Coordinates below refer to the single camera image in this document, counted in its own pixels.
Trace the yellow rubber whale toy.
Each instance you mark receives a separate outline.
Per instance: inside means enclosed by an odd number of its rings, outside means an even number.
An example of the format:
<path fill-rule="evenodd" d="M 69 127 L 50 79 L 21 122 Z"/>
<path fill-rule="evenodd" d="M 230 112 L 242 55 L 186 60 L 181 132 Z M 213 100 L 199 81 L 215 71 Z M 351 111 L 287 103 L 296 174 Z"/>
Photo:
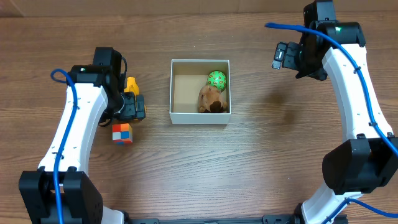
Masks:
<path fill-rule="evenodd" d="M 134 77 L 127 78 L 127 85 L 124 89 L 124 93 L 133 92 L 135 95 L 141 95 L 139 87 L 136 83 L 136 79 Z"/>

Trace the colourful puzzle cube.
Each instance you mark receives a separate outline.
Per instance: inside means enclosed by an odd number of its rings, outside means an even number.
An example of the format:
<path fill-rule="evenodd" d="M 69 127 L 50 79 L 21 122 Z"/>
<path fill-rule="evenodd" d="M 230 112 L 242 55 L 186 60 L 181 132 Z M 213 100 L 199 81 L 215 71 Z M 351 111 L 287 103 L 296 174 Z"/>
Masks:
<path fill-rule="evenodd" d="M 112 126 L 112 140 L 119 145 L 132 144 L 132 127 L 128 123 Z"/>

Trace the green number ball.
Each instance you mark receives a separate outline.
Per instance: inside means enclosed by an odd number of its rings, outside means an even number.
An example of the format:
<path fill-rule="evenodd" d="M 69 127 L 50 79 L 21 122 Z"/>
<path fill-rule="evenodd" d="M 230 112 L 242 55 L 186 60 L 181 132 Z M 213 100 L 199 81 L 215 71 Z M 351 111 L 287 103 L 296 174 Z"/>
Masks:
<path fill-rule="evenodd" d="M 207 84 L 224 91 L 227 86 L 226 75 L 221 71 L 215 70 L 208 75 Z"/>

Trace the brown plush capybara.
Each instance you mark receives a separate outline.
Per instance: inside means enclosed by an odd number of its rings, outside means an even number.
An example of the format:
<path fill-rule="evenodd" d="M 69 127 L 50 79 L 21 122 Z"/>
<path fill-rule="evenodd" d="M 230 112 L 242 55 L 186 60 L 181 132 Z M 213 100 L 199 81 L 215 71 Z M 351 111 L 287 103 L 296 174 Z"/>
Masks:
<path fill-rule="evenodd" d="M 228 104 L 217 87 L 205 85 L 201 88 L 198 96 L 199 113 L 224 113 L 227 107 Z"/>

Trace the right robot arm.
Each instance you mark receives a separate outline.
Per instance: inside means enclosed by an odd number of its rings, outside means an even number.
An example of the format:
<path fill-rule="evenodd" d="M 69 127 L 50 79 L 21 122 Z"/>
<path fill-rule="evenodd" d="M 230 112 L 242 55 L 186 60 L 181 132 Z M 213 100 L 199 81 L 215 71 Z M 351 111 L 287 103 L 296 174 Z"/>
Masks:
<path fill-rule="evenodd" d="M 292 215 L 266 215 L 264 223 L 346 223 L 343 209 L 379 187 L 397 170 L 397 138 L 386 121 L 368 71 L 366 40 L 357 22 L 336 19 L 333 1 L 314 1 L 303 25 L 267 23 L 295 30 L 299 42 L 277 45 L 272 67 L 297 78 L 330 79 L 343 127 L 343 142 L 322 162 L 323 183 Z"/>

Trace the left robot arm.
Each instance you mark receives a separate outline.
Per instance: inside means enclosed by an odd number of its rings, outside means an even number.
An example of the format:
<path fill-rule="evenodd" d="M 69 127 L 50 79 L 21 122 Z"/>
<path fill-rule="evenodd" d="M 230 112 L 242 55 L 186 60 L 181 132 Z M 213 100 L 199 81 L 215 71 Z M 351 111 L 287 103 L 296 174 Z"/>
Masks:
<path fill-rule="evenodd" d="M 90 65 L 61 73 L 67 86 L 62 118 L 37 170 L 24 171 L 19 191 L 32 223 L 132 223 L 127 212 L 106 207 L 88 175 L 99 126 L 113 126 L 113 141 L 132 141 L 130 121 L 146 117 L 144 97 L 126 59 L 112 47 L 97 47 Z"/>

